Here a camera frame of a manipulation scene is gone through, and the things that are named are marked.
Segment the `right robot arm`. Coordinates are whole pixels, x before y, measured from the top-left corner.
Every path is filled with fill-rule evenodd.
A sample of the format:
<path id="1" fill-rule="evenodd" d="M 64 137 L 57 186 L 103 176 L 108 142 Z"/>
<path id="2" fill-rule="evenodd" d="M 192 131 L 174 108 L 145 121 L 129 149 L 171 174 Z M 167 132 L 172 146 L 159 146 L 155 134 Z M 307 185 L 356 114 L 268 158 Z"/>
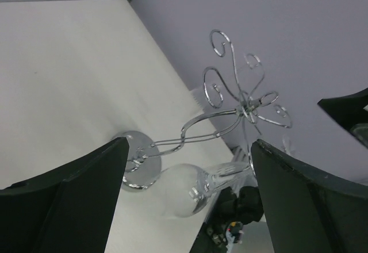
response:
<path id="1" fill-rule="evenodd" d="M 242 227 L 267 218 L 275 252 L 366 252 L 367 186 L 328 173 L 257 140 L 258 186 L 224 189 L 201 232 L 209 252 L 240 240 Z"/>

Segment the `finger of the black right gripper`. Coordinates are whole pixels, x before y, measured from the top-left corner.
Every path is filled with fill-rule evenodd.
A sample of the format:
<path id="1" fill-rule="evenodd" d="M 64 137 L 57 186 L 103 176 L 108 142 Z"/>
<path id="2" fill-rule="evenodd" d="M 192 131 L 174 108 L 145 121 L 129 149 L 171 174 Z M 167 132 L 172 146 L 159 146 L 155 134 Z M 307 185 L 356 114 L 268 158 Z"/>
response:
<path id="1" fill-rule="evenodd" d="M 367 89 L 342 97 L 324 98 L 317 105 L 347 132 L 367 135 Z"/>

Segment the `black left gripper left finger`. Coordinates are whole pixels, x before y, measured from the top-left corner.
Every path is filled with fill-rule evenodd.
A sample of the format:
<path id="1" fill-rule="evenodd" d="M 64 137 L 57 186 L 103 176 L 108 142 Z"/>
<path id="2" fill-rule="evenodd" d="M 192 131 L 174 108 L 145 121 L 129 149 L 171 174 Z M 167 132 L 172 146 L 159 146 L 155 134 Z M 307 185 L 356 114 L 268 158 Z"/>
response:
<path id="1" fill-rule="evenodd" d="M 104 252 L 129 144 L 93 152 L 1 190 L 2 252 Z"/>

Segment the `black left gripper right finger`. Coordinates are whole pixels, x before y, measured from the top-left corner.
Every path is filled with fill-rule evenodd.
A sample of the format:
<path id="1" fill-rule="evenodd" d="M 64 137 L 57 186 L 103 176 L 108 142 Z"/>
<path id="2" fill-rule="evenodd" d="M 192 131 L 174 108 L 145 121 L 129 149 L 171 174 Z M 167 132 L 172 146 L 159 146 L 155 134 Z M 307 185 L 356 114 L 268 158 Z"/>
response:
<path id="1" fill-rule="evenodd" d="M 367 252 L 367 186 L 261 139 L 251 155 L 275 252 Z"/>

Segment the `ribbed clear flute glass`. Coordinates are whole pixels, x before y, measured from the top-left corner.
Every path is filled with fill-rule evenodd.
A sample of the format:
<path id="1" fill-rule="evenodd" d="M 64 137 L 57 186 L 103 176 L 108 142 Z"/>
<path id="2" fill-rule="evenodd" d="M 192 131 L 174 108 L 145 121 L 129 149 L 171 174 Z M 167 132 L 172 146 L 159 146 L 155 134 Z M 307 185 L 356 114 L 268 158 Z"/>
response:
<path id="1" fill-rule="evenodd" d="M 246 143 L 245 148 L 239 149 L 236 157 L 236 160 L 229 163 L 207 168 L 190 166 L 193 184 L 190 185 L 189 196 L 195 203 L 194 213 L 201 211 L 212 195 L 241 182 L 243 178 L 255 176 L 249 143 Z"/>

